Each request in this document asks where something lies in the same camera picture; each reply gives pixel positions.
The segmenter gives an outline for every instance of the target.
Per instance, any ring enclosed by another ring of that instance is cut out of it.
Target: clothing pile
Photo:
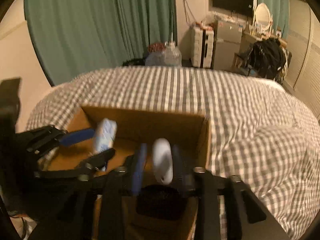
[[[242,67],[250,71],[258,71],[263,78],[272,79],[282,84],[286,76],[291,54],[280,47],[278,39],[257,41],[240,55],[244,60]]]

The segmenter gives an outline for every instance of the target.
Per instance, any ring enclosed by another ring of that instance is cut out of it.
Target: plaid blanket
[[[239,174],[292,240],[320,209],[320,127],[295,97],[232,73],[119,67],[83,74],[40,101],[27,124],[66,128],[81,105],[208,115],[211,171]],[[221,205],[222,238],[226,238]]]

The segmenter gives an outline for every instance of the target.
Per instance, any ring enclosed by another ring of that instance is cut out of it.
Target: refrigerator
[[[215,26],[211,68],[231,71],[235,53],[239,52],[242,27],[218,20]]]

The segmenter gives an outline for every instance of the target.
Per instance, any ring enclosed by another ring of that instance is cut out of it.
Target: television
[[[212,5],[247,17],[253,14],[253,0],[213,0]]]

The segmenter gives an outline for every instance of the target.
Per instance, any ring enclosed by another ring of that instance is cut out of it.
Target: bed
[[[42,99],[27,130],[48,124],[64,129],[81,105],[206,114],[212,173],[239,174],[292,240],[320,209],[319,124],[302,102],[273,83],[182,67],[102,69]],[[225,239],[223,201],[220,217]]]

